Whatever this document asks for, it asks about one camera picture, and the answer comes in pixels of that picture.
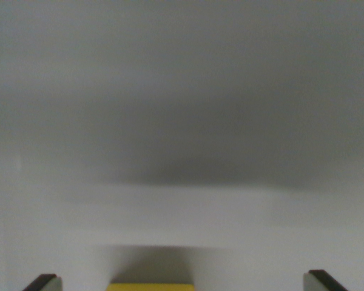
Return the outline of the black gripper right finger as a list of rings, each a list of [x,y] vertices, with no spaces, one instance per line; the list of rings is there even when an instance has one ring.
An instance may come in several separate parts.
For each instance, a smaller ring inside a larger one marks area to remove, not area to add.
[[[348,291],[325,270],[309,270],[303,274],[303,291]]]

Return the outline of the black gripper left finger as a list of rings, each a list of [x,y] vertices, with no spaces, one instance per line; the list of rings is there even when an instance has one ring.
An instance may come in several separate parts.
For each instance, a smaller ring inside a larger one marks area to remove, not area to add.
[[[23,291],[62,291],[62,278],[56,274],[40,274]]]

